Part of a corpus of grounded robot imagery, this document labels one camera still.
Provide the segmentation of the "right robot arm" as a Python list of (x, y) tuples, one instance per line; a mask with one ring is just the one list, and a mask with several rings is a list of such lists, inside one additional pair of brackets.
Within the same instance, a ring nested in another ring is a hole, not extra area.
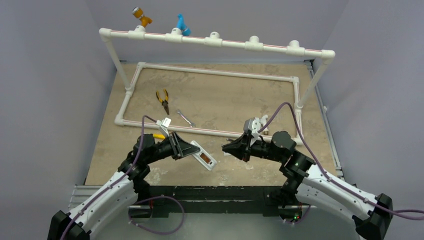
[(295, 201), (313, 205), (352, 220), (355, 231), (366, 240), (382, 240), (393, 215), (393, 201), (384, 193), (374, 195), (320, 169), (319, 164), (296, 150), (296, 142), (286, 131), (273, 134), (270, 142), (255, 140), (243, 133), (238, 139), (224, 144), (222, 151), (248, 162), (257, 157), (281, 163), (280, 172), (286, 177), (280, 190), (267, 194), (271, 203), (282, 207)]

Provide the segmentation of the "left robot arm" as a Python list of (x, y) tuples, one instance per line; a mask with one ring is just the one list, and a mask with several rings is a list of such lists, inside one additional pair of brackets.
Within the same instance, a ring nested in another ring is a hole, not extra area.
[(149, 199), (149, 184), (145, 177), (150, 164), (171, 157), (179, 160), (197, 154), (202, 148), (183, 140), (176, 132), (157, 142), (152, 134), (138, 137), (133, 149), (112, 177), (83, 203), (51, 219), (49, 240), (93, 240), (119, 212)]

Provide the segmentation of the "white remote control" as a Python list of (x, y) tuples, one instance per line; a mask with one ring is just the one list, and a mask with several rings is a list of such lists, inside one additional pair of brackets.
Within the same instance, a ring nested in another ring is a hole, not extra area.
[(199, 148), (199, 150), (192, 154), (192, 156), (208, 171), (212, 171), (217, 165), (217, 161), (195, 140), (190, 142), (191, 145), (194, 145)]

